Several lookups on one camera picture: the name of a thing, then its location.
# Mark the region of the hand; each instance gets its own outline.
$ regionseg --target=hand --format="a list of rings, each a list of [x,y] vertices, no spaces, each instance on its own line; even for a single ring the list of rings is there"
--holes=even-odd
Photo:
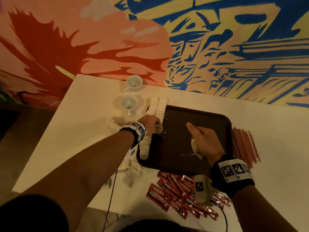
[[[140,118],[138,120],[138,122],[143,123],[143,125],[145,125],[146,129],[147,129],[147,135],[146,136],[150,136],[153,133],[156,132],[156,127],[155,125],[162,125],[161,121],[158,117],[156,116],[150,116],[150,115],[145,115],[142,118]]]
[[[195,139],[196,146],[208,159],[211,166],[214,165],[225,154],[221,143],[213,129],[195,127],[187,123],[187,128]]]

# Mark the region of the painted wall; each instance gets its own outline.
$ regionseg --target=painted wall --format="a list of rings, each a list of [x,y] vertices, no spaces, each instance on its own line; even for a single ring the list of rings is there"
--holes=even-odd
[[[76,74],[309,108],[309,0],[0,0],[0,99]]]

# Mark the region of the white cup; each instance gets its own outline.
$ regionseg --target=white cup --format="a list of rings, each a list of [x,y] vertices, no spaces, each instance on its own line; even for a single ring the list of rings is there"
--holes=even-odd
[[[132,75],[127,78],[127,84],[128,88],[126,88],[126,91],[138,91],[142,84],[143,84],[143,79],[138,76],[138,75]]]
[[[132,115],[132,111],[137,107],[137,98],[132,95],[126,95],[121,100],[121,106],[123,109],[128,111],[128,116]]]

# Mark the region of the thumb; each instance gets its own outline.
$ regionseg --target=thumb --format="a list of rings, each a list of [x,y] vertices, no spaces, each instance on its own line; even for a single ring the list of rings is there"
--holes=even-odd
[[[201,132],[191,123],[187,123],[187,129],[192,134],[193,138],[196,138],[196,137],[202,135]]]

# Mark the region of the sleeve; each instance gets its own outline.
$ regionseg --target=sleeve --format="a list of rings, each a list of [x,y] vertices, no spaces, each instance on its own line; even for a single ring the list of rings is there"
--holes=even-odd
[[[69,231],[60,206],[41,195],[18,196],[2,205],[0,223],[10,231]]]

